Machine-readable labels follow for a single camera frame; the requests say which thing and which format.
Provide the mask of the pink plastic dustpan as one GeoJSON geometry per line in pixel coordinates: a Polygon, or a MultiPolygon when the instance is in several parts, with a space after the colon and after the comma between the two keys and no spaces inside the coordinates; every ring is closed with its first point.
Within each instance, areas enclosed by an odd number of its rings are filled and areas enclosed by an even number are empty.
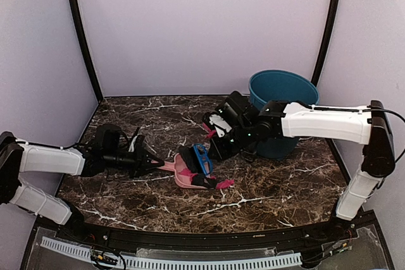
{"type": "Polygon", "coordinates": [[[192,173],[179,153],[175,154],[173,162],[165,161],[159,169],[173,173],[175,183],[180,188],[205,190],[215,189],[217,186],[215,179],[208,178],[202,173],[192,173]]]}

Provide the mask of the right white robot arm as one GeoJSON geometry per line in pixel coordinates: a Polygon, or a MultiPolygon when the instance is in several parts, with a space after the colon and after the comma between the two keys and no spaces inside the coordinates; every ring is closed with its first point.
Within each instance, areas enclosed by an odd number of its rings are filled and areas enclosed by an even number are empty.
{"type": "Polygon", "coordinates": [[[335,207],[335,217],[323,227],[323,236],[336,241],[347,231],[366,199],[396,168],[389,110],[380,101],[368,106],[330,107],[301,101],[270,101],[261,110],[233,91],[215,108],[228,126],[210,140],[208,157],[224,161],[246,147],[268,139],[318,137],[355,142],[363,146],[363,162],[335,207]]]}

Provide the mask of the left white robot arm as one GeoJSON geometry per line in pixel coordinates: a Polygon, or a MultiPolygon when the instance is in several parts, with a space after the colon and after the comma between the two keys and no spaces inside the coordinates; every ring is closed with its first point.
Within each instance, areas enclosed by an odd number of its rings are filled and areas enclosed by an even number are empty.
{"type": "Polygon", "coordinates": [[[82,213],[71,203],[45,193],[20,177],[22,173],[61,173],[93,177],[106,169],[122,169],[130,178],[144,176],[164,165],[164,161],[144,147],[144,136],[128,138],[119,126],[97,127],[87,144],[58,147],[35,144],[16,138],[11,132],[1,134],[1,203],[14,204],[28,212],[64,226],[76,242],[89,237],[82,213]]]}

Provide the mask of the blue hand brush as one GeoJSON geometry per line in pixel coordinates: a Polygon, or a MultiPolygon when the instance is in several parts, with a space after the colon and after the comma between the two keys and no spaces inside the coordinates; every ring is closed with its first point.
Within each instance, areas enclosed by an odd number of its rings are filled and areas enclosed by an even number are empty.
{"type": "Polygon", "coordinates": [[[208,150],[203,144],[194,144],[192,146],[197,162],[205,176],[209,176],[213,172],[213,163],[208,157],[208,150]]]}

